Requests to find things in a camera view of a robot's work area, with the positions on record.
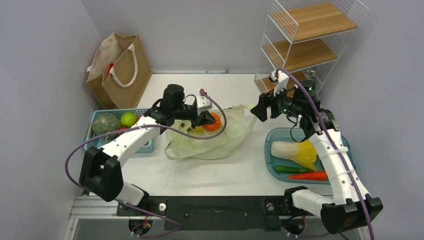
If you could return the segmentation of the orange mini pumpkin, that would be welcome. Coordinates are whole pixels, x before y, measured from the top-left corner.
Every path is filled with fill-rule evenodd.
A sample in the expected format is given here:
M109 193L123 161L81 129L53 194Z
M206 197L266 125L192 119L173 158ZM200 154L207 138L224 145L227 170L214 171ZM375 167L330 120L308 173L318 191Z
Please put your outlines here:
M212 112L211 115L214 118L214 123L208 123L208 124L202 125L202 128L207 132L214 132L221 127L221 117L215 112Z

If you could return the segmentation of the green plastic grocery bag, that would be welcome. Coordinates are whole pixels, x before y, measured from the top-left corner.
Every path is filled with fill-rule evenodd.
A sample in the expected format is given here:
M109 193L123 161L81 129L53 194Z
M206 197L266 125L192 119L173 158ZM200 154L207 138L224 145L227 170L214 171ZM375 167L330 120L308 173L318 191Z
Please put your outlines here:
M251 114L253 104L239 104L223 111L227 125L223 133L212 139L187 137L172 130L166 130L168 141L164 149L170 160L196 158L201 160L223 159L229 156L251 133L257 117Z

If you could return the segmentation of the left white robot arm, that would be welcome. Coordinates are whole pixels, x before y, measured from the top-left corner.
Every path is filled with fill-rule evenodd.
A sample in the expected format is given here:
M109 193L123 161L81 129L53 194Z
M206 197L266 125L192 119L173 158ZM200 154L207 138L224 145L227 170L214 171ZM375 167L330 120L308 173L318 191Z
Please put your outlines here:
M189 121L193 127L212 124L215 118L209 112L213 100L200 89L193 104L185 102L184 88L169 84L151 108L133 127L112 132L117 137L101 146L92 146L84 153L78 183L104 201L129 204L136 215L149 210L148 193L124 181L122 167L144 144L171 130L176 120Z

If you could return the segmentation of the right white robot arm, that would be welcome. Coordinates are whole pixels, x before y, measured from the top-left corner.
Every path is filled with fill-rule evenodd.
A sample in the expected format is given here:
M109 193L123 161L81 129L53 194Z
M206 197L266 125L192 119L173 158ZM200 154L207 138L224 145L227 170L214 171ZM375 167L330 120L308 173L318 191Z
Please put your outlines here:
M367 227L374 236L372 220L382 211L380 198L372 197L359 179L348 156L348 147L343 144L339 125L330 110L321 108L315 96L316 83L310 80L297 81L293 96L289 97L288 79L273 80L273 90L262 93L251 113L260 121L280 115L296 118L304 138L315 150L332 189L332 197L312 192L299 186L285 190L283 209L290 215L298 211L319 217L330 234Z

